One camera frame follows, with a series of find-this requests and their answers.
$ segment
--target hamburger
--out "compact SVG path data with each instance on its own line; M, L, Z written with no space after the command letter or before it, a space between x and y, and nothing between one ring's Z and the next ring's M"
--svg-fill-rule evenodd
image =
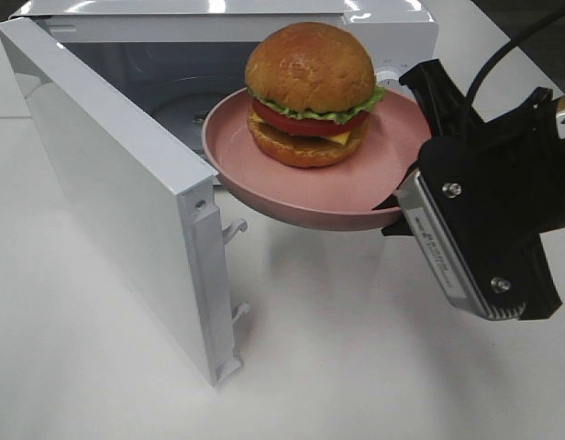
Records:
M384 95L366 49L347 31L323 23L295 23L270 34L251 52L245 79L256 144L301 168L351 156Z

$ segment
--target white microwave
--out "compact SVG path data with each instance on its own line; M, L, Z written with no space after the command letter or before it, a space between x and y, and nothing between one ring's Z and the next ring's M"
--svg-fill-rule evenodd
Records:
M252 49L298 21L352 32L395 88L432 58L438 35L416 0L32 0L0 24L77 218L211 384L241 365L224 246L246 224L222 230L200 122L243 86ZM163 110L183 96L177 123Z

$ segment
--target lettuce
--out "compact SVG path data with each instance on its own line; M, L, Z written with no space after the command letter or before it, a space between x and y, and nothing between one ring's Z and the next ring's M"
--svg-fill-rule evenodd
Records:
M268 101L265 99L260 98L254 92L250 90L248 87L248 93L258 99L264 105L267 105L269 108L274 110L276 113L280 113L281 115L285 115L286 117L291 117L292 119L318 119L321 121L333 121L336 124L346 124L352 117L357 115L362 110L366 112L370 112L374 105L384 98L384 87L379 87L378 85L374 87L374 92L370 95L370 97L364 101L363 103L356 105L354 107L349 108L345 112L327 112L327 113L316 113L312 110L305 110L304 112L295 112L291 110L289 107L283 107L274 103L273 101Z

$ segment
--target black cable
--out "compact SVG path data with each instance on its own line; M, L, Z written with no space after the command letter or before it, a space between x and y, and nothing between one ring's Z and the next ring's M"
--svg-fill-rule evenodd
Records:
M468 92L466 93L466 98L464 99L464 103L462 104L462 108L460 111L460 139L462 142L466 142L468 137L468 120L470 117L470 110L472 109L472 103L474 98L476 97L476 93L478 93L478 89L481 86L484 78L486 75L493 69L493 67L511 50L516 48L519 44L523 41L534 35L535 33L539 32L541 29L545 28L546 26L550 25L554 21L562 18L565 16L565 5L560 7L559 9L553 11L552 13L544 16L539 21L533 23L532 25L526 27L524 30L519 32L516 36L511 38L504 46L502 46L499 50L497 50L492 57L487 60L482 68L478 71L474 80L472 81L470 87L468 88Z

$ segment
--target pink plate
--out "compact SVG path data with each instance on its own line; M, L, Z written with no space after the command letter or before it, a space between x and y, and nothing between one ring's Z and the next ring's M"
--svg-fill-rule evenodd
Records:
M207 116L202 134L217 178L242 203L313 229L373 229L399 218L398 207L371 209L396 189L430 137L414 101L387 90L356 153L339 164L311 169L283 165L258 149L246 125L250 101L245 89L222 100Z

